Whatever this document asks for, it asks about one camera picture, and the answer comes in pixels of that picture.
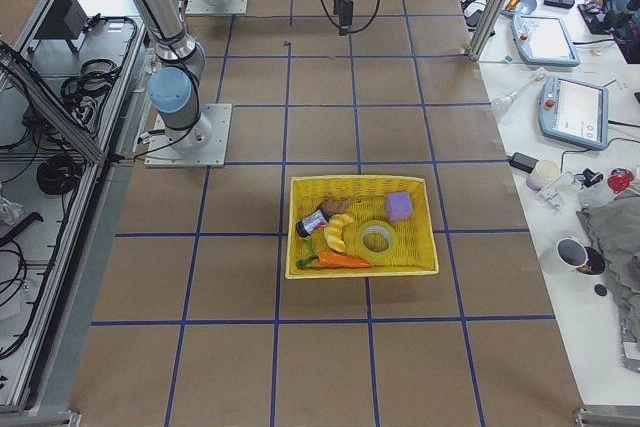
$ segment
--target white cup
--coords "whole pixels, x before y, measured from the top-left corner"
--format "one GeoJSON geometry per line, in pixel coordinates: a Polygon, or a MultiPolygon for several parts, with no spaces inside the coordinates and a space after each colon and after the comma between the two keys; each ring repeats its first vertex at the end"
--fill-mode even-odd
{"type": "Polygon", "coordinates": [[[540,265],[548,274],[568,274],[582,267],[588,259],[584,245],[573,237],[565,237],[540,256],[540,265]]]}
{"type": "Polygon", "coordinates": [[[560,167],[550,160],[539,160],[527,177],[527,186],[531,190],[540,190],[560,177],[560,167]]]}

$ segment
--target screen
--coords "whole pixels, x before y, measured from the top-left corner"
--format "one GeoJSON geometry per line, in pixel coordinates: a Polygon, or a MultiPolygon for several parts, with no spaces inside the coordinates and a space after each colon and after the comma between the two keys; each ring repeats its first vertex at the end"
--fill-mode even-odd
{"type": "Polygon", "coordinates": [[[526,19],[531,55],[540,59],[573,59],[558,19],[526,19]]]}
{"type": "Polygon", "coordinates": [[[560,80],[559,84],[555,130],[600,142],[601,91],[566,80],[560,80]]]}

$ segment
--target purple foam block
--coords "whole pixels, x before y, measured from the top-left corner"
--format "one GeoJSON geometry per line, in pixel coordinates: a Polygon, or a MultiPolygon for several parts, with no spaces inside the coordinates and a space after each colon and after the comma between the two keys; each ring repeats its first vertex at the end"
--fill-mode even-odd
{"type": "Polygon", "coordinates": [[[387,195],[384,208],[387,211],[387,218],[389,220],[408,219],[413,213],[413,204],[411,203],[408,192],[397,192],[387,195]]]}

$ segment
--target wicker basket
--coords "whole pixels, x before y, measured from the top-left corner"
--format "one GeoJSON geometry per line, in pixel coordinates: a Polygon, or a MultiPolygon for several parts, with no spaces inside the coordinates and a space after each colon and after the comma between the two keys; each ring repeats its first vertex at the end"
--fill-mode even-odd
{"type": "MultiPolygon", "coordinates": [[[[327,250],[322,232],[308,239],[316,252],[327,250]]],[[[429,215],[429,203],[424,179],[384,175],[345,175],[320,177],[293,177],[289,206],[289,239],[285,276],[288,279],[330,277],[374,277],[393,275],[426,275],[438,273],[438,258],[429,215]],[[370,220],[387,221],[385,199],[388,194],[406,191],[413,204],[413,214],[406,220],[390,222],[398,242],[385,262],[374,263],[366,269],[305,268],[296,262],[309,257],[303,239],[296,234],[296,223],[316,210],[326,195],[349,197],[349,210],[356,215],[356,222],[347,225],[343,239],[348,255],[361,257],[362,243],[358,242],[360,225],[370,220]]]]}

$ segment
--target electronic device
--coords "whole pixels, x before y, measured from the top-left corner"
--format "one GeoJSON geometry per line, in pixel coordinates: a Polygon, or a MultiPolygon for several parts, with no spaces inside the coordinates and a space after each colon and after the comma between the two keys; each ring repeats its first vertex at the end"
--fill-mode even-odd
{"type": "Polygon", "coordinates": [[[591,5],[578,4],[578,12],[582,15],[582,20],[587,24],[589,32],[593,35],[606,35],[609,33],[609,28],[604,24],[605,14],[601,10],[596,12],[591,5]]]}
{"type": "Polygon", "coordinates": [[[544,5],[559,7],[561,9],[570,9],[575,3],[576,0],[544,0],[544,5]]]}
{"type": "Polygon", "coordinates": [[[608,92],[604,87],[553,76],[540,95],[542,133],[588,149],[607,148],[608,92]]]}
{"type": "Polygon", "coordinates": [[[511,19],[511,30],[525,63],[558,67],[580,65],[578,52],[561,19],[516,14],[511,19]]]}
{"type": "Polygon", "coordinates": [[[538,163],[538,159],[534,159],[533,157],[529,157],[528,155],[524,155],[520,152],[514,152],[512,156],[509,157],[509,165],[514,169],[522,170],[527,174],[533,172],[533,168],[538,163]]]}
{"type": "Polygon", "coordinates": [[[475,29],[478,26],[478,22],[480,22],[480,17],[482,17],[482,13],[484,11],[482,9],[477,9],[473,14],[466,18],[467,27],[470,29],[475,29]]]}

